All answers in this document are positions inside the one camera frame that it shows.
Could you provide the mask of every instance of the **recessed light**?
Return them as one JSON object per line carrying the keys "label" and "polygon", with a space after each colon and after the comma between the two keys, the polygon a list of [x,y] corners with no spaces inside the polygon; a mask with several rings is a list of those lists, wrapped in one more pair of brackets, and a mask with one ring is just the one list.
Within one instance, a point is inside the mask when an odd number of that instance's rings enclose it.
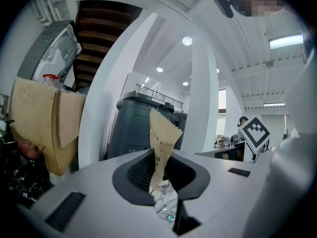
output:
{"label": "recessed light", "polygon": [[285,103],[265,103],[263,107],[277,107],[277,106],[285,106]]}
{"label": "recessed light", "polygon": [[281,47],[286,47],[289,45],[294,44],[301,44],[304,42],[304,36],[301,35],[295,35],[295,36],[289,36],[289,37],[283,37],[275,40],[269,41],[269,47],[270,49],[277,49]]}
{"label": "recessed light", "polygon": [[186,46],[190,46],[192,45],[192,38],[186,36],[184,39],[183,39],[183,44],[186,45]]}

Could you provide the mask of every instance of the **round ceiling light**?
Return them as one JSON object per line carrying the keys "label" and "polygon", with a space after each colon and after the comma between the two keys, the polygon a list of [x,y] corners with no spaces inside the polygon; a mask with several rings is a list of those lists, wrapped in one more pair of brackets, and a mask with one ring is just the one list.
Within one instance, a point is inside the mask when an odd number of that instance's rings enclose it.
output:
{"label": "round ceiling light", "polygon": [[190,38],[188,36],[183,39],[183,44],[186,46],[192,45],[192,42],[193,42],[192,38]]}

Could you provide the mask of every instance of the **wooden staircase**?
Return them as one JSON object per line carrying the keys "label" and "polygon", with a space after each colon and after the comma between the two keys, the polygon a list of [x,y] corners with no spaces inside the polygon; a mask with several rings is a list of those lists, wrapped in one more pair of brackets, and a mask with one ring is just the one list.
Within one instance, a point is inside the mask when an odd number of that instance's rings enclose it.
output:
{"label": "wooden staircase", "polygon": [[140,15],[141,10],[120,2],[102,0],[80,2],[75,30],[83,49],[74,61],[76,90],[80,87],[90,87],[109,49]]}

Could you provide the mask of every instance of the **black railing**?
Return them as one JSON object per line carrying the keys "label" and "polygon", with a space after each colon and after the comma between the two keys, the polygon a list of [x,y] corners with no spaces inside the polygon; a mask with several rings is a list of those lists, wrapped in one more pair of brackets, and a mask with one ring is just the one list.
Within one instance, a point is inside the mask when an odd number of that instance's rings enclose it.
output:
{"label": "black railing", "polygon": [[152,98],[157,99],[159,101],[170,103],[175,108],[182,109],[182,107],[183,107],[183,103],[182,102],[180,102],[180,101],[178,101],[176,99],[173,99],[171,97],[168,97],[168,96],[166,96],[166,95],[164,95],[162,93],[158,93],[158,92],[156,92],[156,91],[154,91],[152,89],[146,88],[144,86],[136,84],[134,90],[137,93],[142,93],[142,94],[151,96]]}

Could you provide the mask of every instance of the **black and white marker sign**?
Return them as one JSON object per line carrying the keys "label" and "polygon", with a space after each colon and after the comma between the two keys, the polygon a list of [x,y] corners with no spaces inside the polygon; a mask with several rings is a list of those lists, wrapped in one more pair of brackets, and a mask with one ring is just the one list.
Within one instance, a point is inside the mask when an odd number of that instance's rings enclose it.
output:
{"label": "black and white marker sign", "polygon": [[248,120],[248,122],[239,128],[239,131],[248,141],[254,152],[259,151],[270,138],[270,132],[258,117]]}

